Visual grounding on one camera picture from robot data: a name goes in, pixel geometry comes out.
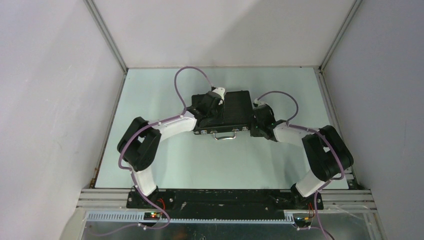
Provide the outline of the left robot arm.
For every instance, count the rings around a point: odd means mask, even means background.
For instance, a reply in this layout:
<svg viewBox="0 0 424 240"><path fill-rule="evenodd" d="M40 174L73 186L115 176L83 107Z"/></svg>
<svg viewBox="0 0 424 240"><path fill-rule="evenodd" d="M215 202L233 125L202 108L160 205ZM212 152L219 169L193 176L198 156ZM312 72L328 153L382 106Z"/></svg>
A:
<svg viewBox="0 0 424 240"><path fill-rule="evenodd" d="M221 122L226 90L214 88L202 95L200 102L186 107L183 113L157 121L135 118L118 143L118 166L129 170L135 187L140 192L138 201L145 208L158 202L157 184L151 165L159 144L175 135L196 132L209 123Z"/></svg>

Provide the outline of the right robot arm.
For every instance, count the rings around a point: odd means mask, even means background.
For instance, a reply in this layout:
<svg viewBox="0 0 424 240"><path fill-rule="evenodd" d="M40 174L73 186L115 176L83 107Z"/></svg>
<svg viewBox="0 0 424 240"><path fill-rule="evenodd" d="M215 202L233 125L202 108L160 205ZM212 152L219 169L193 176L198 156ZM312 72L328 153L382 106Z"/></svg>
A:
<svg viewBox="0 0 424 240"><path fill-rule="evenodd" d="M290 189L291 204L297 209L308 206L311 195L331 181L343 179L345 170L354 164L351 152L333 126L308 128L276 120L266 103L253 104L250 135L303 148L310 169Z"/></svg>

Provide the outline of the black poker set case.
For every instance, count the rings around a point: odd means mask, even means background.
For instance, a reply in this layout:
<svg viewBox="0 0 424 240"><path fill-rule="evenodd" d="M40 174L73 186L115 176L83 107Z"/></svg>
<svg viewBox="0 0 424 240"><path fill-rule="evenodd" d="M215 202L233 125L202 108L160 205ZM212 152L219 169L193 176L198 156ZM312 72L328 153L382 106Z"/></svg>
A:
<svg viewBox="0 0 424 240"><path fill-rule="evenodd" d="M224 123L210 127L194 127L195 135L211 135L217 141L233 140L239 132L251 130L253 106L249 91L230 91L224 96Z"/></svg>

